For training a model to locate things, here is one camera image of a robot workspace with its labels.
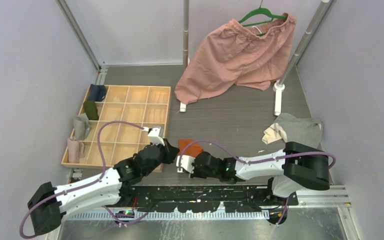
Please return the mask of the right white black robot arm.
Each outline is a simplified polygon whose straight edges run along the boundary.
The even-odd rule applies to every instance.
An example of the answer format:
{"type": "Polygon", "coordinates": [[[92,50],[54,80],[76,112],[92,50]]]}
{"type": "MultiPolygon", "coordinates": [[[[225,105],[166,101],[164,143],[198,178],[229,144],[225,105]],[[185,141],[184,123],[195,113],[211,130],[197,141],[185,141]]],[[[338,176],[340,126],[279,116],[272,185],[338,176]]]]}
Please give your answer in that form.
{"type": "Polygon", "coordinates": [[[335,162],[330,153],[291,141],[283,149],[254,157],[231,155],[220,159],[205,151],[197,156],[182,151],[176,165],[179,173],[188,173],[190,178],[214,178],[232,185],[269,176],[265,197],[270,204],[278,205],[301,189],[329,190],[329,170],[335,162]]]}

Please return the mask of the orange white underwear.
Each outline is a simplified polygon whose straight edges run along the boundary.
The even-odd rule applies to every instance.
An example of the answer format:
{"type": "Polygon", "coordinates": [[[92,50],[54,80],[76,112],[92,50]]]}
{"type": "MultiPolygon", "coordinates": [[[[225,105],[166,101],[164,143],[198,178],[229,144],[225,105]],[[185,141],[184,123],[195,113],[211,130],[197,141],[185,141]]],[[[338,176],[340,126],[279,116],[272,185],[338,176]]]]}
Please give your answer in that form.
{"type": "Polygon", "coordinates": [[[191,146],[187,147],[190,143],[192,143],[193,139],[179,139],[178,140],[178,148],[179,148],[179,154],[184,151],[184,155],[191,156],[193,158],[197,157],[200,153],[204,151],[204,149],[201,147],[199,143],[194,143],[191,146]]]}

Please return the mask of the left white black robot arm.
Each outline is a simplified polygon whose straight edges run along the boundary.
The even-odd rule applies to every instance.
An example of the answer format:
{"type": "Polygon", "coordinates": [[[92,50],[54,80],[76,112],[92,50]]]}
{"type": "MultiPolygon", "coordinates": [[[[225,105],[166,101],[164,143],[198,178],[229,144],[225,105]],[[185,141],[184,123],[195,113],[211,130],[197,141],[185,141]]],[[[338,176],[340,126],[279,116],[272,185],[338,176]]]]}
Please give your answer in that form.
{"type": "Polygon", "coordinates": [[[131,187],[161,164],[175,162],[180,150],[164,144],[149,144],[132,157],[119,161],[104,173],[66,185],[41,184],[27,203],[34,236],[47,234],[76,214],[119,204],[129,206],[134,199],[131,187]]]}

